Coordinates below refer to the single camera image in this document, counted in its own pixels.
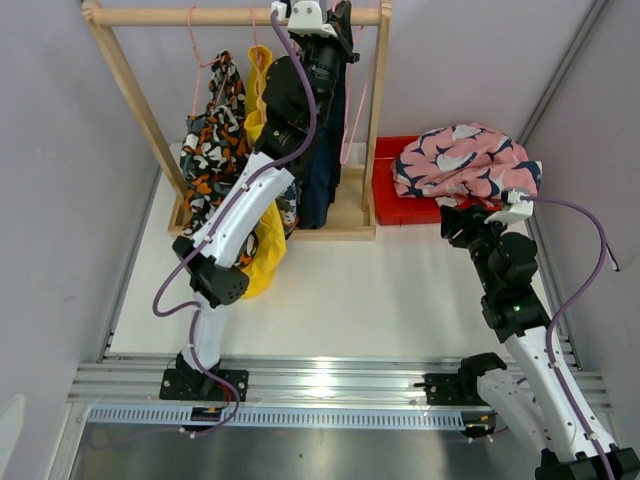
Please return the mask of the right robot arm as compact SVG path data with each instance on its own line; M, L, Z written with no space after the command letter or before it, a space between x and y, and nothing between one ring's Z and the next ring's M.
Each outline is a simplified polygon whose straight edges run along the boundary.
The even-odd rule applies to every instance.
M469 252L483 288L482 314L524 376L518 382L494 353L465 358L456 389L483 401L540 464L537 479L636 479L639 456L619 446L592 410L565 361L556 322L533 286L536 243L512 232L515 212L481 205L440 209L441 236Z

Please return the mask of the pink whale print shorts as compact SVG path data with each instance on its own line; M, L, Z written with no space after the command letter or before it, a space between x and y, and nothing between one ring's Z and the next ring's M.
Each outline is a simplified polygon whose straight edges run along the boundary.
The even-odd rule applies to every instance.
M432 198L438 205L460 206L478 200L489 207L508 190L538 193L542 165L502 131L477 122L428 130L392 161L400 198Z

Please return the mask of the blue orange patterned shorts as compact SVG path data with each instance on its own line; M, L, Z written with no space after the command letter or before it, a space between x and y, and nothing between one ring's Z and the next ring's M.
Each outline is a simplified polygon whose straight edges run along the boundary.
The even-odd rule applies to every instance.
M276 207L281 219L285 238L288 239L295 230L298 216L298 197L299 186L294 180L287 188L275 199Z

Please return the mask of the navy blue shorts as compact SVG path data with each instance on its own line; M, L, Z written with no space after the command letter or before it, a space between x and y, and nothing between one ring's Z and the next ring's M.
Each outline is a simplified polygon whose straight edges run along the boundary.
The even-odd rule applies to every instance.
M338 82L327 122L318 131L319 144L300 185L300 229L320 229L328 218L341 179L341 150L346 109L346 66Z

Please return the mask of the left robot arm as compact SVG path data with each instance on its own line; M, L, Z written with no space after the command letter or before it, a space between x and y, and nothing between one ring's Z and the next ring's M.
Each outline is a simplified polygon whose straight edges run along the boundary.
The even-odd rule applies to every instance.
M348 1L333 10L318 1L296 1L271 12L280 41L292 39L302 52L288 53L268 70L269 118L240 178L192 238L179 237L172 245L181 261L176 269L189 274L188 305L194 310L188 342L171 370L179 399L210 400L219 386L239 394L218 374L228 308L249 285L234 263L267 207L304 174L318 148L317 131L330 118L339 75L359 59L351 12Z

